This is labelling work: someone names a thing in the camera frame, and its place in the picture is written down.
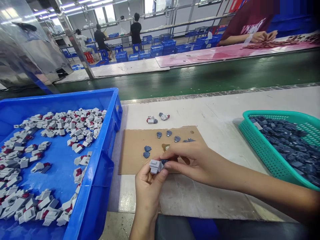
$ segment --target black shirt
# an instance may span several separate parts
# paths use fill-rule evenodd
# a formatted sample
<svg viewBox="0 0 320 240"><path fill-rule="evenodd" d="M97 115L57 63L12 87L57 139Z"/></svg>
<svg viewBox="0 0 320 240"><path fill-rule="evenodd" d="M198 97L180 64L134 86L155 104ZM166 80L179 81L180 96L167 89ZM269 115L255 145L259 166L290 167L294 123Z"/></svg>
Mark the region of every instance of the black shirt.
<svg viewBox="0 0 320 240"><path fill-rule="evenodd" d="M101 32L100 30L96 30L94 32L94 38L98 44L99 49L106 48L106 44L104 43L104 41L106 40L106 35L104 35L103 32Z"/></svg>
<svg viewBox="0 0 320 240"><path fill-rule="evenodd" d="M141 43L141 39L140 39L141 24L138 22L133 23L130 27L130 31L131 31L132 44Z"/></svg>

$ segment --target red stool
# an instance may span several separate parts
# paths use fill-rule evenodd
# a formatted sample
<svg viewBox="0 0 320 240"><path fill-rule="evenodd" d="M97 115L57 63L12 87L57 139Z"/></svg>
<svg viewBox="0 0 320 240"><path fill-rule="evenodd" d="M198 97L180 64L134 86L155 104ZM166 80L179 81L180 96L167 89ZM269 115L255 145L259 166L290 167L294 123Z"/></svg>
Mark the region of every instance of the red stool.
<svg viewBox="0 0 320 240"><path fill-rule="evenodd" d="M84 55L86 56L88 63L94 63L94 59L91 55L91 52L84 52Z"/></svg>

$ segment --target teal plastic basket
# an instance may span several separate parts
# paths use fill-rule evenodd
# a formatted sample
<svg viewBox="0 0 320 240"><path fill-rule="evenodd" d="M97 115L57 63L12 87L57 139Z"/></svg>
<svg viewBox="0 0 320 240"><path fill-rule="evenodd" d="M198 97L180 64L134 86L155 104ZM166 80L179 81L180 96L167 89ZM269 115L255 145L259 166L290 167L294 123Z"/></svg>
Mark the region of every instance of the teal plastic basket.
<svg viewBox="0 0 320 240"><path fill-rule="evenodd" d="M319 187L300 176L271 143L269 143L258 128L253 125L249 117L256 116L297 123L299 130L308 132L308 135L303 137L303 139L315 146L320 146L320 120L300 112L259 110L244 112L244 120L239 125L243 135L275 178L320 191Z"/></svg>

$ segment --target pink mat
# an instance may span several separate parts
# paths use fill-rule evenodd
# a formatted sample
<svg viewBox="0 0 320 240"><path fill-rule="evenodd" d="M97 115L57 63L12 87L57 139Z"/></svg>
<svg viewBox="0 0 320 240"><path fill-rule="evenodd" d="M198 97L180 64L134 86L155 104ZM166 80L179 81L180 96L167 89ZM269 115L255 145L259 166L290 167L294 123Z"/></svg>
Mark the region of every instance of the pink mat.
<svg viewBox="0 0 320 240"><path fill-rule="evenodd" d="M272 53L291 52L309 48L320 47L319 45L301 42L297 45L288 45L272 49L242 49L243 44L215 47L175 54L175 58L169 56L156 57L160 67L182 66L194 63L213 62L233 58L259 56Z"/></svg>

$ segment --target metal machine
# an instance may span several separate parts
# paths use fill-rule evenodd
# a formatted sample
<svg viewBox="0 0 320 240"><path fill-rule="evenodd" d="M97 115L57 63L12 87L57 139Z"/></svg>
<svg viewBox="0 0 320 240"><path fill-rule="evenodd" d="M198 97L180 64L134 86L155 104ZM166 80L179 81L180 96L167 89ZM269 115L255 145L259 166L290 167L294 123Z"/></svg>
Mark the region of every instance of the metal machine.
<svg viewBox="0 0 320 240"><path fill-rule="evenodd" d="M3 0L0 9L1 84L7 88L23 87L38 85L40 80L54 88L52 82L59 80L57 71L73 72L50 32L40 26L25 0ZM33 79L28 72L40 79Z"/></svg>

